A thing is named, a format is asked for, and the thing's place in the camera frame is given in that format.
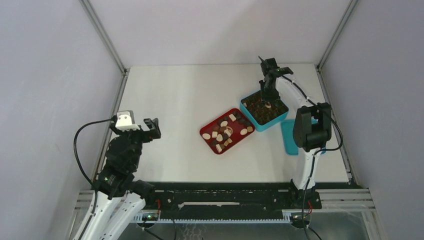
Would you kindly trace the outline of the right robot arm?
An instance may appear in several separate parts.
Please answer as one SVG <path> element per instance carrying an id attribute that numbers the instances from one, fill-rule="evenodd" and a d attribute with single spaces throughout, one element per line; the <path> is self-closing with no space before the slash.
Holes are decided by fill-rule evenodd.
<path id="1" fill-rule="evenodd" d="M 332 138 L 331 106 L 314 103 L 296 81 L 289 67 L 279 67 L 274 58 L 261 59 L 264 78 L 260 80 L 260 97 L 269 106 L 282 100 L 296 111 L 292 136 L 298 147 L 299 160 L 290 181 L 289 203 L 302 208 L 315 193 L 318 160 Z"/>

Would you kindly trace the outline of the teal chocolate box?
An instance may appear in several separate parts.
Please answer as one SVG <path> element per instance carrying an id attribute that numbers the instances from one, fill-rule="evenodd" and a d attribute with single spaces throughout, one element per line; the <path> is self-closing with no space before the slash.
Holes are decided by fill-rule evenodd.
<path id="1" fill-rule="evenodd" d="M 289 108 L 281 100 L 272 102 L 270 107 L 263 104 L 259 90 L 242 98 L 239 109 L 254 125 L 257 132 L 263 132 L 279 124 L 289 113 Z"/>

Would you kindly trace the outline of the red chocolate tray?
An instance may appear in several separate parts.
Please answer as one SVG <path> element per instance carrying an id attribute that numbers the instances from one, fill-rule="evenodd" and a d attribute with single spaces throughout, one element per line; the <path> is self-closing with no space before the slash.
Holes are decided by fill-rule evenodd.
<path id="1" fill-rule="evenodd" d="M 256 130 L 238 109 L 232 108 L 199 130 L 199 135 L 216 155 L 221 155 Z"/>

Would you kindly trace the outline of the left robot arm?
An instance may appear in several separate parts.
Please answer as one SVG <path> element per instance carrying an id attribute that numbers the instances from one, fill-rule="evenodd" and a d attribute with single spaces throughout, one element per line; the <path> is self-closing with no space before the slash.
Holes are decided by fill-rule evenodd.
<path id="1" fill-rule="evenodd" d="M 84 124 L 75 133 L 75 160 L 94 191 L 87 213 L 73 237 L 75 240 L 117 240 L 139 211 L 155 205 L 154 186 L 135 180 L 134 173 L 139 167 L 143 144 L 160 139 L 162 134 L 157 118 L 143 121 L 148 130 L 135 123 L 131 111 L 105 119 L 116 136 L 109 142 L 105 164 L 94 180 L 83 170 L 77 150 L 79 134 L 91 124 Z"/>

